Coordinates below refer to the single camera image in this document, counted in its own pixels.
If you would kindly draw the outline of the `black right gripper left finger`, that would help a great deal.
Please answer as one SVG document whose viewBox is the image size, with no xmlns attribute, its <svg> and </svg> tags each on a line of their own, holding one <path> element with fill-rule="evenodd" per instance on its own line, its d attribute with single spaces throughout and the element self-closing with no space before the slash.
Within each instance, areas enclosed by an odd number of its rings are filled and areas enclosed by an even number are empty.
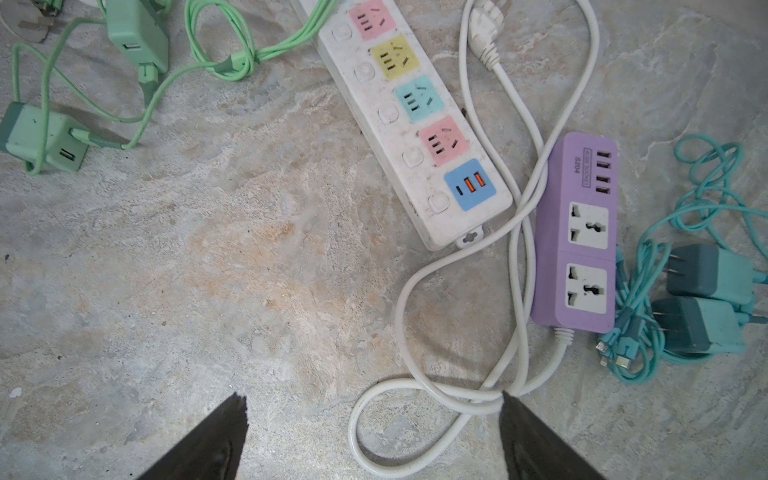
<svg viewBox="0 0 768 480">
<path fill-rule="evenodd" d="M 139 479 L 235 479 L 248 427 L 247 397 L 233 393 Z"/>
</svg>

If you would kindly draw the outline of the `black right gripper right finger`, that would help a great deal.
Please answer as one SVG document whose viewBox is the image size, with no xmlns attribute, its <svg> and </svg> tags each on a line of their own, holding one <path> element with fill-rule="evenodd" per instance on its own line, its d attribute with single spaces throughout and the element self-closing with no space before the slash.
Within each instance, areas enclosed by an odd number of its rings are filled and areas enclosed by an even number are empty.
<svg viewBox="0 0 768 480">
<path fill-rule="evenodd" d="M 533 411 L 507 392 L 503 393 L 499 427 L 509 479 L 604 479 Z"/>
</svg>

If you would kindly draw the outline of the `white multicolour power strip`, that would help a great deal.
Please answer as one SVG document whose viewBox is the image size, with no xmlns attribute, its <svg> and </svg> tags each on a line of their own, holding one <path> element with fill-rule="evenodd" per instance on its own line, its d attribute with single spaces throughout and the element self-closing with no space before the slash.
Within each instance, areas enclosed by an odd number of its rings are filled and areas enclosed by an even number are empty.
<svg viewBox="0 0 768 480">
<path fill-rule="evenodd" d="M 392 1 L 340 1 L 318 52 L 421 240 L 467 247 L 512 195 Z"/>
</svg>

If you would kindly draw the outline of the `teal charger lower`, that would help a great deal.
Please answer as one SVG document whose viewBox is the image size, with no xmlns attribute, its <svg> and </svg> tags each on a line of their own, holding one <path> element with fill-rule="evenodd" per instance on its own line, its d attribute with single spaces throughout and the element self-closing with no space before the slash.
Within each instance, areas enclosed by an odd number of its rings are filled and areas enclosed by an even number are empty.
<svg viewBox="0 0 768 480">
<path fill-rule="evenodd" d="M 683 358 L 743 353 L 744 327 L 767 323 L 765 316 L 738 312 L 726 301 L 699 297 L 660 299 L 652 311 L 664 334 L 664 351 Z"/>
</svg>

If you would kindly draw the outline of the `teal charger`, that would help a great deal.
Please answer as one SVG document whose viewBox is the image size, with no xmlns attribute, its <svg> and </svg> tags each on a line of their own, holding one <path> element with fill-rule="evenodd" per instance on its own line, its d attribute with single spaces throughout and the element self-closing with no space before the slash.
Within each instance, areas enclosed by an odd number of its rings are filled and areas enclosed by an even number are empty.
<svg viewBox="0 0 768 480">
<path fill-rule="evenodd" d="M 683 358 L 743 353 L 744 327 L 767 323 L 765 316 L 738 312 L 726 301 L 699 297 L 660 299 L 652 311 L 664 334 L 664 351 Z"/>
<path fill-rule="evenodd" d="M 767 274 L 742 255 L 717 245 L 674 248 L 667 261 L 667 292 L 745 306 L 755 302 L 755 285 L 766 285 Z"/>
</svg>

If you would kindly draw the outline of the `purple power strip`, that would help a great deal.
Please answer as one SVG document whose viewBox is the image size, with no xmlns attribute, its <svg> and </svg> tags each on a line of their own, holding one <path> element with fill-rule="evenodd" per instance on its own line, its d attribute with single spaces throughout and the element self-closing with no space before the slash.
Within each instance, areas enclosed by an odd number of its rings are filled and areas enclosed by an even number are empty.
<svg viewBox="0 0 768 480">
<path fill-rule="evenodd" d="M 609 138 L 569 132 L 555 144 L 536 209 L 536 324 L 598 334 L 613 328 L 619 171 Z"/>
</svg>

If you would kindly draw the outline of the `teal charger upper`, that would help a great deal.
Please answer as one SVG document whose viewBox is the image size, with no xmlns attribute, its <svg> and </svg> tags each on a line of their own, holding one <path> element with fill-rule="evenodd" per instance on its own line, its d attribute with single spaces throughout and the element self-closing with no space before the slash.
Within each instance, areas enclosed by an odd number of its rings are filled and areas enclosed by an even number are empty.
<svg viewBox="0 0 768 480">
<path fill-rule="evenodd" d="M 766 285 L 767 274 L 742 255 L 717 245 L 674 248 L 667 261 L 667 292 L 745 306 L 755 302 L 755 285 Z"/>
</svg>

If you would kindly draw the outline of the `light green cube charger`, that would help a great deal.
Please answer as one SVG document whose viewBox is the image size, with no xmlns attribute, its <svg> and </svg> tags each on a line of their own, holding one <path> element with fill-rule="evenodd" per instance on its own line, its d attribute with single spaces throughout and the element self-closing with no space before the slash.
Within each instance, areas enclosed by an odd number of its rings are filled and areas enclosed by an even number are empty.
<svg viewBox="0 0 768 480">
<path fill-rule="evenodd" d="M 87 132 L 85 127 L 72 117 L 53 111 L 48 114 L 46 133 L 44 123 L 39 107 L 11 102 L 1 120 L 1 152 L 23 161 L 30 175 L 45 168 L 77 172 L 89 145 L 73 132 Z"/>
</svg>

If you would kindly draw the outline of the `light green charger block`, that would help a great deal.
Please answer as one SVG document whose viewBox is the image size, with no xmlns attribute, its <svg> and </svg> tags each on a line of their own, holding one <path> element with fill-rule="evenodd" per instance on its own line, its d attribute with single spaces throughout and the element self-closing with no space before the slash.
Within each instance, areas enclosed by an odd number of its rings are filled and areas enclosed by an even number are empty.
<svg viewBox="0 0 768 480">
<path fill-rule="evenodd" d="M 135 67 L 152 65 L 164 74 L 169 67 L 169 34 L 161 15 L 164 1 L 108 0 L 108 38 Z"/>
</svg>

